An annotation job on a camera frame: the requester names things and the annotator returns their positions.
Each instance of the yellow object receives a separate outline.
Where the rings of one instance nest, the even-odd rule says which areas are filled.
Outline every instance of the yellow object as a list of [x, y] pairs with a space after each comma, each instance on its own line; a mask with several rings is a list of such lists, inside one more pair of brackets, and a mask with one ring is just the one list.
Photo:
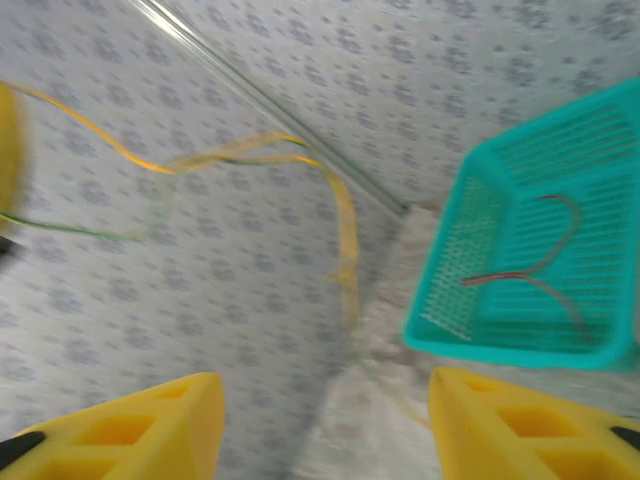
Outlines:
[[626, 418], [444, 367], [428, 403], [445, 480], [640, 480]]
[[[20, 187], [25, 152], [16, 95], [0, 83], [0, 211], [13, 211]], [[0, 217], [0, 229], [6, 226]]]
[[30, 427], [0, 480], [210, 480], [224, 416], [220, 377], [189, 375]]

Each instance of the teal plastic basket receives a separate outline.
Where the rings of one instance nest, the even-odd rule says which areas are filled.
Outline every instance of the teal plastic basket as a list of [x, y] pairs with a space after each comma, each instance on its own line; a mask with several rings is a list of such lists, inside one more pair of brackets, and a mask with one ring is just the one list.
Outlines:
[[[640, 81], [596, 93], [476, 147], [449, 198], [417, 288], [405, 343], [438, 355], [526, 367], [603, 369], [634, 350], [640, 225]], [[577, 233], [533, 276], [568, 297], [589, 330], [520, 280], [463, 287], [465, 277], [523, 270], [569, 228]]]

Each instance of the white cloth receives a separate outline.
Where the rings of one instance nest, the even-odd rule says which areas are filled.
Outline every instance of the white cloth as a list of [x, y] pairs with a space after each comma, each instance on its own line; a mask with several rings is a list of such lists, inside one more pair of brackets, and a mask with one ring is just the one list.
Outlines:
[[[404, 347], [399, 332], [415, 282], [437, 228], [429, 210], [405, 221], [364, 310], [370, 355], [377, 368], [427, 414], [426, 387], [436, 365], [471, 369], [632, 418], [640, 417], [638, 374], [530, 370], [435, 358]], [[431, 432], [409, 420], [353, 365], [333, 383], [324, 408], [293, 467], [298, 480], [439, 479]]]

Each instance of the white patterned wallpaper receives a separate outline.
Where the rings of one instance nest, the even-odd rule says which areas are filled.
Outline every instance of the white patterned wallpaper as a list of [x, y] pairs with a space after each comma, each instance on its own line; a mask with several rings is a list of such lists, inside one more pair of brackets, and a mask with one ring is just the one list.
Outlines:
[[[124, 2], [0, 2], [4, 79], [44, 90], [151, 161], [273, 128]], [[24, 98], [21, 213], [131, 229], [152, 174]], [[365, 290], [391, 223], [359, 202]], [[333, 197], [311, 168], [215, 167], [141, 243], [19, 229], [0, 271], [0, 436], [202, 370], [222, 374], [222, 480], [286, 472], [342, 362]]]
[[635, 0], [172, 0], [396, 194], [484, 138], [640, 71]]
[[[173, 0], [180, 16], [407, 200], [481, 139], [639, 71], [633, 0]], [[8, 80], [151, 160], [272, 128], [125, 0], [2, 0]], [[23, 213], [124, 230], [150, 176], [29, 100]], [[340, 364], [332, 198], [305, 167], [183, 180], [144, 243], [20, 230], [0, 282], [0, 431], [198, 370], [223, 375], [218, 477], [281, 478]], [[390, 222], [360, 202], [363, 281]]]

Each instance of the black tip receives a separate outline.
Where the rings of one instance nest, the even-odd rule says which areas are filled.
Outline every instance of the black tip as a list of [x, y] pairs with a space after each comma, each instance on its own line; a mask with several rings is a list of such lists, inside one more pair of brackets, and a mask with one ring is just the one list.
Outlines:
[[46, 438], [44, 432], [29, 432], [0, 442], [0, 470], [11, 465]]
[[19, 256], [21, 251], [20, 245], [5, 237], [0, 237], [0, 267]]
[[611, 427], [616, 436], [640, 452], [640, 432], [625, 427]]

